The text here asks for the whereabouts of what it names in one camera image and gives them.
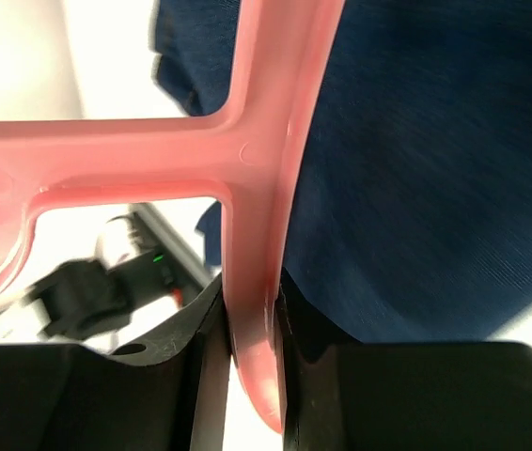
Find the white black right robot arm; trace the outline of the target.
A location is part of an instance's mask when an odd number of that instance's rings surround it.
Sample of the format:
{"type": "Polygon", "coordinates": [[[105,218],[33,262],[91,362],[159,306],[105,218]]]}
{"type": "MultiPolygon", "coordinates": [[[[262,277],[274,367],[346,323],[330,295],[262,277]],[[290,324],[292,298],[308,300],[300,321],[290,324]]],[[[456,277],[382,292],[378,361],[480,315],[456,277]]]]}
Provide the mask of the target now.
{"type": "MultiPolygon", "coordinates": [[[[219,281],[146,204],[137,256],[73,260],[0,333],[0,450],[218,450],[230,345],[219,281]]],[[[532,349],[366,345],[283,273],[275,353],[287,450],[532,450],[532,349]]]]}

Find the dark blue denim trousers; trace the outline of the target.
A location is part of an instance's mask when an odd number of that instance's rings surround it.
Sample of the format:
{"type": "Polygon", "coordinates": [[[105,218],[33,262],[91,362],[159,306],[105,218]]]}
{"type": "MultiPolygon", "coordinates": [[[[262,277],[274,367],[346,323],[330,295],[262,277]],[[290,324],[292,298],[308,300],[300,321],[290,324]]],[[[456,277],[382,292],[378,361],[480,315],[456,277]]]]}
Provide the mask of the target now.
{"type": "Polygon", "coordinates": [[[532,1],[349,1],[285,265],[363,342],[484,339],[532,304],[532,1]]]}

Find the pink hanger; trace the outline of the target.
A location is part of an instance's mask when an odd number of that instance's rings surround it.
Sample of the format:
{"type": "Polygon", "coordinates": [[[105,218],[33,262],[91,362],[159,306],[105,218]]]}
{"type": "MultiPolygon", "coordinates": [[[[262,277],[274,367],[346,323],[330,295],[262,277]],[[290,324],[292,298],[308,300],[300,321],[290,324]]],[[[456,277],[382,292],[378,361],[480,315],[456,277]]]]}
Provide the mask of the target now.
{"type": "Polygon", "coordinates": [[[0,122],[0,291],[46,210],[211,196],[236,365],[281,429],[273,306],[295,184],[343,5],[244,1],[229,94],[204,117],[0,122]]]}

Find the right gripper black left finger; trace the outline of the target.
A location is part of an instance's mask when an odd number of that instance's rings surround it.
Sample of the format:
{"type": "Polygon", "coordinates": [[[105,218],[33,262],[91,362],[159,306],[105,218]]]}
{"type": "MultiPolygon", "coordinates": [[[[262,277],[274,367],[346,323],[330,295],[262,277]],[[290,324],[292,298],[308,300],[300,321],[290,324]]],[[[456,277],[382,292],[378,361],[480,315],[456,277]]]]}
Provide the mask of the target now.
{"type": "Polygon", "coordinates": [[[104,356],[0,345],[0,450],[219,450],[228,390],[222,284],[104,356]]]}

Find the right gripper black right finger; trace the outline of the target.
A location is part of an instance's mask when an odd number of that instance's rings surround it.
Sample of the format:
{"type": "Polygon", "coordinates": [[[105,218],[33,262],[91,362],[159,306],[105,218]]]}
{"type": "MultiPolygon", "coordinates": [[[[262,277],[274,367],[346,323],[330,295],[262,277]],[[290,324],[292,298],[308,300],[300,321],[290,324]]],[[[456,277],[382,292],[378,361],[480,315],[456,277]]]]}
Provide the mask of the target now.
{"type": "Polygon", "coordinates": [[[363,344],[283,273],[274,305],[287,450],[532,450],[532,348],[363,344]]]}

